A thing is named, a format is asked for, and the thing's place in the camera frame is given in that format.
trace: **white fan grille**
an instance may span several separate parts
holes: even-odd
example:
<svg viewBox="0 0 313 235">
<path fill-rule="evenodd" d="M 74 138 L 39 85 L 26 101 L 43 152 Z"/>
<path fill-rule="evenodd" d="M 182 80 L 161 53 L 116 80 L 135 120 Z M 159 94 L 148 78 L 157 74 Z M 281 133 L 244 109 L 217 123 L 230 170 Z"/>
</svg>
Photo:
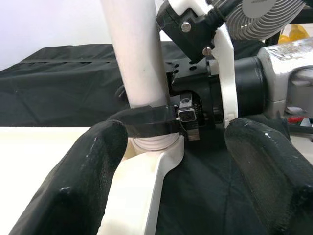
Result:
<svg viewBox="0 0 313 235">
<path fill-rule="evenodd" d="M 227 0 L 213 0 L 221 6 Z M 233 39 L 264 40 L 289 24 L 302 10 L 301 0 L 277 0 L 270 11 L 258 18 L 247 17 L 242 3 L 227 17 L 227 27 Z"/>
</svg>

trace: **black fabric finger pad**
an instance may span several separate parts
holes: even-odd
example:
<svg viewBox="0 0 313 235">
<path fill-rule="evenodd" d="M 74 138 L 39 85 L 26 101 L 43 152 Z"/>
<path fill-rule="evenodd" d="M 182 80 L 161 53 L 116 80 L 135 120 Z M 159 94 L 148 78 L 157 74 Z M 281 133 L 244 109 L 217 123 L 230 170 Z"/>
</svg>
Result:
<svg viewBox="0 0 313 235">
<path fill-rule="evenodd" d="M 255 209 L 269 234 L 313 234 L 313 167 L 266 125 L 233 120 L 225 132 Z"/>
<path fill-rule="evenodd" d="M 47 175 L 10 235 L 95 235 L 126 145 L 121 122 L 90 128 Z"/>
</svg>

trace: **yellow object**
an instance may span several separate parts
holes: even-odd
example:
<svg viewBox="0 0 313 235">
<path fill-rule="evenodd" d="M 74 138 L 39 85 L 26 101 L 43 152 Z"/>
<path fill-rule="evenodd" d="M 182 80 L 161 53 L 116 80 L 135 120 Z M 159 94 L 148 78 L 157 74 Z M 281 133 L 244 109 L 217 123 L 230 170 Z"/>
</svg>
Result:
<svg viewBox="0 0 313 235">
<path fill-rule="evenodd" d="M 288 43 L 291 42 L 290 38 L 285 35 L 279 35 L 278 44 Z"/>
<path fill-rule="evenodd" d="M 289 34 L 289 38 L 292 42 L 300 40 L 300 39 L 304 39 L 304 38 L 309 38 L 309 37 L 310 36 L 307 33 L 307 31 L 304 29 L 304 27 L 302 27 L 299 24 L 292 24 L 291 25 L 291 31 Z"/>
</svg>

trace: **fan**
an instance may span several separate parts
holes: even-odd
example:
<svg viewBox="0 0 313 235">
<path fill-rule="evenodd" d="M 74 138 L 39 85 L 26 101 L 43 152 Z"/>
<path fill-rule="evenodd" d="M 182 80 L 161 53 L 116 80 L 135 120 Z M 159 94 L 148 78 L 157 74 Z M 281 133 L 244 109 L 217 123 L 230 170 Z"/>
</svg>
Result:
<svg viewBox="0 0 313 235">
<path fill-rule="evenodd" d="M 212 0 L 221 7 L 227 1 Z M 233 39 L 264 40 L 288 25 L 305 6 L 302 0 L 243 0 L 228 15 L 227 28 Z"/>
</svg>

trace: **red object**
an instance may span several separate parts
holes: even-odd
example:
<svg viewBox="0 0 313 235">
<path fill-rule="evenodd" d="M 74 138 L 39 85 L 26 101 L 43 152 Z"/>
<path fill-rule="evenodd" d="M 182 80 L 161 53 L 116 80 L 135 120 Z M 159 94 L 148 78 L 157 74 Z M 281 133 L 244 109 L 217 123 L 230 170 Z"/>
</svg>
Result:
<svg viewBox="0 0 313 235">
<path fill-rule="evenodd" d="M 302 120 L 304 119 L 304 116 L 294 116 L 294 117 L 289 117 L 288 118 L 288 123 L 292 123 L 292 124 L 297 124 L 302 122 Z"/>
</svg>

